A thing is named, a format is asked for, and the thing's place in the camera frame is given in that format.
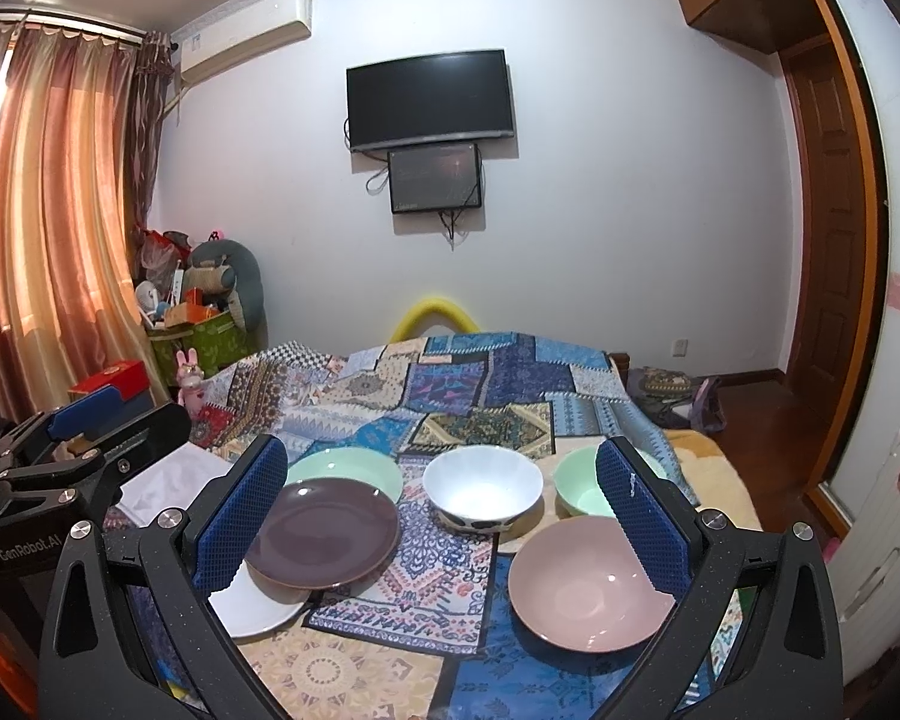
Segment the pink bowl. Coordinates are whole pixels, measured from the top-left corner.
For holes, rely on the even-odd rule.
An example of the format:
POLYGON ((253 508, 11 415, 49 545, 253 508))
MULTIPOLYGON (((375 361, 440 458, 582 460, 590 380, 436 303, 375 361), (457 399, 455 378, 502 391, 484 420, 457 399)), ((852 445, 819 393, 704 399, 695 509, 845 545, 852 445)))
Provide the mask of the pink bowl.
POLYGON ((544 642, 580 653, 642 644, 676 606, 610 517, 572 517, 528 539, 510 564, 510 605, 544 642))

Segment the mint green bowl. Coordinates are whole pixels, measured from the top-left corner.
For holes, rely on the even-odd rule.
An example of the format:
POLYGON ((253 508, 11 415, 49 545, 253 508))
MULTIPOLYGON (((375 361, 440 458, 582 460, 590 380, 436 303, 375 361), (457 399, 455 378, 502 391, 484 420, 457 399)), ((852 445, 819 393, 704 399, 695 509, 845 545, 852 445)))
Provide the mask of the mint green bowl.
POLYGON ((572 450, 553 472, 557 497, 572 515, 614 515, 596 479, 596 452, 596 447, 572 450))

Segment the mint green plate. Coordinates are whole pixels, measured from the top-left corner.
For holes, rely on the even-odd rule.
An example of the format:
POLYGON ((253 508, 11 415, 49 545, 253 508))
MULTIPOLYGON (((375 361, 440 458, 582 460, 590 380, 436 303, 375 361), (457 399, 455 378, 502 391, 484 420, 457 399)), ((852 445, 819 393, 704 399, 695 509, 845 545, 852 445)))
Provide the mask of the mint green plate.
POLYGON ((287 468, 286 483, 344 478, 374 486, 393 504, 403 495, 403 472, 388 455, 362 447, 334 447, 299 458, 287 468))

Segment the white folded cloth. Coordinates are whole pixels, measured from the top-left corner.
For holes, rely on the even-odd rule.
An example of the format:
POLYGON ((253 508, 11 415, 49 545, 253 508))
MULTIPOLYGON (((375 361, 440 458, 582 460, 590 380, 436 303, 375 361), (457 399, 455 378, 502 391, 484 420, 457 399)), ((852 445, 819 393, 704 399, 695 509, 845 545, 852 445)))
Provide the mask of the white folded cloth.
POLYGON ((165 509, 188 509, 206 484, 229 470, 228 461, 187 442, 126 481, 116 508, 147 527, 165 509))

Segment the red box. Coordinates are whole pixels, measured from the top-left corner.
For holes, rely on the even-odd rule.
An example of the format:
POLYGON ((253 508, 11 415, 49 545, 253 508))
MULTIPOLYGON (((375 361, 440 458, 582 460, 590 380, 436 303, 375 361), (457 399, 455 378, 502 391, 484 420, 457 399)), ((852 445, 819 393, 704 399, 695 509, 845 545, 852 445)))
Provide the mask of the red box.
POLYGON ((86 395, 93 394, 103 387, 113 387, 123 401, 130 401, 137 395, 149 392, 149 376, 144 362, 139 359, 125 359, 115 361, 102 371, 95 372, 89 377, 76 382, 68 388, 68 397, 71 401, 79 400, 86 395))

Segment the beige green fleece blanket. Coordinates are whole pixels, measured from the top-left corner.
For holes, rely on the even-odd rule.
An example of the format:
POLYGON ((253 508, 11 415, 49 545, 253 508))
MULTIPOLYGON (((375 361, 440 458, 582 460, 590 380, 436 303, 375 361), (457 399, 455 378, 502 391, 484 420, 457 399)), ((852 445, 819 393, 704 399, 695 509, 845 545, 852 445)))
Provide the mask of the beige green fleece blanket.
POLYGON ((699 509, 718 509, 745 530, 763 529, 748 488, 722 449, 696 431, 667 431, 665 437, 678 457, 681 472, 699 497, 699 509))

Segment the green storage box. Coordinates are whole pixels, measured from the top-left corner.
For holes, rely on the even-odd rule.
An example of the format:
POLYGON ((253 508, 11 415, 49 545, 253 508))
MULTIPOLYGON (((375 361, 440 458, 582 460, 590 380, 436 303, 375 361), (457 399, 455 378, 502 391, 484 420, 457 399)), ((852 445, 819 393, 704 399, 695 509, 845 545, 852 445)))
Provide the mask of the green storage box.
POLYGON ((176 384, 176 353, 194 349, 206 376, 229 367, 258 351, 255 338, 238 327, 229 312, 193 325, 177 325, 148 333, 155 364, 165 385, 176 384))

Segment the dark purple plate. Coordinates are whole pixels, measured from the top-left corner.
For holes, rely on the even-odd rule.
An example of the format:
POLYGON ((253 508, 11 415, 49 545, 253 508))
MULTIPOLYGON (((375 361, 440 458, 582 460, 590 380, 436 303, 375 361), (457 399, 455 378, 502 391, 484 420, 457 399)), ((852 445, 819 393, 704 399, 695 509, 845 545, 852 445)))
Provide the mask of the dark purple plate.
POLYGON ((269 582, 299 590, 342 587, 378 569, 400 541, 398 507, 347 478, 286 484, 245 561, 269 582))

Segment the grey plush toy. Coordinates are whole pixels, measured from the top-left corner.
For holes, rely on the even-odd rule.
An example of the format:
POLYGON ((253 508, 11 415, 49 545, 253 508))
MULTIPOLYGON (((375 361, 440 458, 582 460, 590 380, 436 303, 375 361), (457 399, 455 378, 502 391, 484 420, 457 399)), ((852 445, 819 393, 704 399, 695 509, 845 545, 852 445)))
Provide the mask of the grey plush toy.
POLYGON ((260 265, 244 244, 221 238, 198 244, 183 275, 183 291, 192 289, 205 298, 225 299, 233 321, 245 332, 260 327, 265 307, 260 265))

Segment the dark bag on floor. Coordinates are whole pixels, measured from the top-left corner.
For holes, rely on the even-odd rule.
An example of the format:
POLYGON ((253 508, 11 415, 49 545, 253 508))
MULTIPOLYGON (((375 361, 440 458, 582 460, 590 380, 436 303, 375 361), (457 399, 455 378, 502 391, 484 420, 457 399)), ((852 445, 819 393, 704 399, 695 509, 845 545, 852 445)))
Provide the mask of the dark bag on floor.
POLYGON ((653 424, 701 434, 721 433, 727 426, 718 387, 718 377, 691 377, 658 367, 634 367, 626 382, 629 397, 653 424))

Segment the patchwork patterned tablecloth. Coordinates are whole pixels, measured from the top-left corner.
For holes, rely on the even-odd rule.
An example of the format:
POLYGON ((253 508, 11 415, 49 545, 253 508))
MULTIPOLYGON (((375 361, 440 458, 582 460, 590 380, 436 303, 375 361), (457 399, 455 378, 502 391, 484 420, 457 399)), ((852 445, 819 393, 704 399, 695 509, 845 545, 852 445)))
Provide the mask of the patchwork patterned tablecloth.
POLYGON ((345 358, 299 343, 248 356, 205 385, 194 444, 230 460, 260 434, 290 463, 334 447, 388 455, 403 472, 390 564, 331 590, 278 629, 240 642, 295 718, 587 718, 634 664, 546 644, 507 593, 521 545, 567 515, 554 489, 496 536, 445 527, 422 489, 432 458, 466 445, 517 450, 552 475, 572 450, 629 439, 694 504, 665 437, 600 349, 523 333, 414 338, 345 358))

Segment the white patterned bowl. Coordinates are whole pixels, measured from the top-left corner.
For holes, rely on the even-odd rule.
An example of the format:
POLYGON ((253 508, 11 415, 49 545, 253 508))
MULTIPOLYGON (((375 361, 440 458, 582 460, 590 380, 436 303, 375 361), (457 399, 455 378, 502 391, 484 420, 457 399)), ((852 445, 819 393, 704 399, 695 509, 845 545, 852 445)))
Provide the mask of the white patterned bowl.
POLYGON ((517 450, 466 445, 437 455, 422 473, 422 489, 448 527, 504 533, 541 499, 544 478, 517 450))

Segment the white air conditioner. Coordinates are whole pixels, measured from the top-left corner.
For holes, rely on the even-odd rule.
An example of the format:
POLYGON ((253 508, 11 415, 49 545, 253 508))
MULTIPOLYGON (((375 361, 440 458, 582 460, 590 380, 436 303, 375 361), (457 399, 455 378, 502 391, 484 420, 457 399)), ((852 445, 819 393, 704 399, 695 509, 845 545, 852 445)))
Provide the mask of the white air conditioner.
POLYGON ((180 44, 180 78, 193 86, 312 34, 312 0, 260 0, 209 23, 180 44))

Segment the white wall socket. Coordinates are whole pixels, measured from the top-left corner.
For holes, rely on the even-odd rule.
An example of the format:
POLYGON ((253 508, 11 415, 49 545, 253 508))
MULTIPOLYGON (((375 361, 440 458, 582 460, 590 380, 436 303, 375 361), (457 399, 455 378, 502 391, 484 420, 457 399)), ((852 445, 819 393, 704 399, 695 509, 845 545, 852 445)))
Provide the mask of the white wall socket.
POLYGON ((689 351, 689 341, 685 338, 678 338, 678 340, 674 340, 671 345, 671 355, 674 358, 684 358, 689 351))

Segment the small black wall monitor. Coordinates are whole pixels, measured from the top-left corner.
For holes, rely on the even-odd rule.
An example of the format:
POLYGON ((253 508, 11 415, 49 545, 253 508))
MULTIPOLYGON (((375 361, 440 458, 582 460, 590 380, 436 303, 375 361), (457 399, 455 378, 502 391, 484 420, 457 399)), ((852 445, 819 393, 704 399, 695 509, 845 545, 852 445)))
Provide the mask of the small black wall monitor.
POLYGON ((482 207, 481 151, 475 143, 434 143, 388 153, 393 215, 482 207))

